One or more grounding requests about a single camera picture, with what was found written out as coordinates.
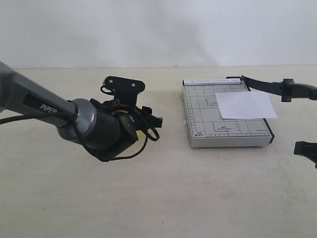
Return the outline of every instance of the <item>white paper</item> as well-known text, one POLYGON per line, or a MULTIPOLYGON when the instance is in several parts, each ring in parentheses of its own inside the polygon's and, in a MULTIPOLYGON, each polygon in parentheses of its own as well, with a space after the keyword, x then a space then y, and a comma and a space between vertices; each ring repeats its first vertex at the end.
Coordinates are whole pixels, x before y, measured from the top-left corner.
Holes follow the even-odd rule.
POLYGON ((277 118, 265 92, 224 92, 215 96, 223 119, 277 118))

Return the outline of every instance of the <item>gray paper cutter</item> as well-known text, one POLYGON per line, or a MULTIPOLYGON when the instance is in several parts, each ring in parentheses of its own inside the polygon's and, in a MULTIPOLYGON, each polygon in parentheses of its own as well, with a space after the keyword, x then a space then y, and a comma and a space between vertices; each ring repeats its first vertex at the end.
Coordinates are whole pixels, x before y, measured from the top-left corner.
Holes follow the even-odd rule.
POLYGON ((240 78, 183 80, 190 145, 197 147, 268 146, 274 139, 266 119, 223 119, 217 92, 249 91, 240 78))

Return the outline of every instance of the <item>table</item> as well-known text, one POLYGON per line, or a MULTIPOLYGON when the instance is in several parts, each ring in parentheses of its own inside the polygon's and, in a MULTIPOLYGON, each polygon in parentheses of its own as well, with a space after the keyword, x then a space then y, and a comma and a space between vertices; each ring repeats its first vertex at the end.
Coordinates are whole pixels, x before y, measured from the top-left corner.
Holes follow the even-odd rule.
POLYGON ((109 75, 143 80, 138 104, 163 127, 138 157, 101 163, 49 124, 0 126, 0 237, 317 236, 317 170, 293 155, 296 141, 317 142, 317 103, 270 95, 278 119, 268 120, 276 136, 268 147, 191 149, 181 97, 182 80, 193 78, 317 85, 317 66, 18 71, 70 100, 107 99, 99 89, 109 75))

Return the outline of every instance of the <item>table surface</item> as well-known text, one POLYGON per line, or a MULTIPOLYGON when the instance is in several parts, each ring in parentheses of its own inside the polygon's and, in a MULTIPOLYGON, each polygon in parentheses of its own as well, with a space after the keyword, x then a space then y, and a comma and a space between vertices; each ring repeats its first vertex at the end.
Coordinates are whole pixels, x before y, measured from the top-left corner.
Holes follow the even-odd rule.
POLYGON ((18 71, 70 100, 105 100, 100 86, 109 75, 143 80, 138 103, 163 117, 163 127, 138 157, 101 163, 49 124, 2 125, 1 238, 317 236, 317 170, 293 155, 296 141, 317 142, 316 102, 270 95, 278 118, 268 120, 276 136, 268 147, 191 149, 181 98, 183 79, 317 85, 317 66, 18 71))

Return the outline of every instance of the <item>white wall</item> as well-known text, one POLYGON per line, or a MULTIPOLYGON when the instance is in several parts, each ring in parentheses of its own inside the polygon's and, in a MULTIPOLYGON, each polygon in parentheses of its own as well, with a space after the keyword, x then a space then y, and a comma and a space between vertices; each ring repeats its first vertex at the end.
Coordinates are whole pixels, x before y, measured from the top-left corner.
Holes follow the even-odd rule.
POLYGON ((317 64, 316 0, 0 0, 12 67, 317 64))

